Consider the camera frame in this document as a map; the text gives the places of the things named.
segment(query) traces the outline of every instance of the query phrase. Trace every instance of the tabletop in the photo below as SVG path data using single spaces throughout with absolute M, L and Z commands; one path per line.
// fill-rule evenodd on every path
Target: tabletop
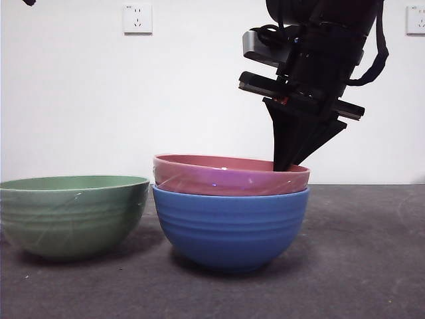
M 425 185 L 310 188 L 291 247 L 248 274 L 174 250 L 151 193 L 102 257 L 52 263 L 2 239 L 1 318 L 425 318 Z

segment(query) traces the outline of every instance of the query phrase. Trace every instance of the black strap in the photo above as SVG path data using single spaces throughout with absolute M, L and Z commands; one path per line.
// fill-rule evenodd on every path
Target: black strap
M 375 57 L 372 66 L 364 73 L 364 75 L 356 80 L 347 80 L 346 84 L 349 86 L 362 86 L 367 83 L 373 82 L 385 67 L 386 59 L 389 56 L 388 49 L 386 47 L 386 41 L 384 36 L 383 27 L 383 13 L 384 13 L 384 0 L 379 0 L 378 3 L 378 15 L 377 15 L 377 46 L 378 55 Z

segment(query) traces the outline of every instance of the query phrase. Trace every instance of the ridged bowl exterior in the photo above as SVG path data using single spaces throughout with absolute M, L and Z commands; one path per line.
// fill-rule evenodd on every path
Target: ridged bowl exterior
M 22 249 L 56 260 L 102 253 L 134 229 L 145 207 L 149 181 L 97 189 L 1 189 L 1 227 Z
M 161 227 L 186 257 L 224 272 L 253 270 L 285 251 L 301 227 L 309 189 L 229 197 L 153 188 Z

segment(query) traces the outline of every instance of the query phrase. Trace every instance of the electrical outlet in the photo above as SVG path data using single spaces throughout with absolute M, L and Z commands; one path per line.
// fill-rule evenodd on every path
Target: electrical outlet
M 124 34 L 152 33 L 152 5 L 150 3 L 125 4 L 122 22 Z
M 425 35 L 425 5 L 409 5 L 406 21 L 407 35 Z

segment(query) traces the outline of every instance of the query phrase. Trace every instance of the ceramic bowl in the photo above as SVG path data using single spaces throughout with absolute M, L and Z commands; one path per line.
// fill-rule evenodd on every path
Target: ceramic bowl
M 199 155 L 158 155 L 153 174 L 159 189 L 177 193 L 264 196 L 297 193 L 307 188 L 310 171 L 293 165 L 273 171 L 272 161 Z
M 285 251 L 303 221 L 309 189 L 271 196 L 207 196 L 153 187 L 163 232 L 183 255 L 213 270 L 255 270 Z
M 121 242 L 141 217 L 149 180 L 70 176 L 0 183 L 6 239 L 47 259 L 100 254 Z

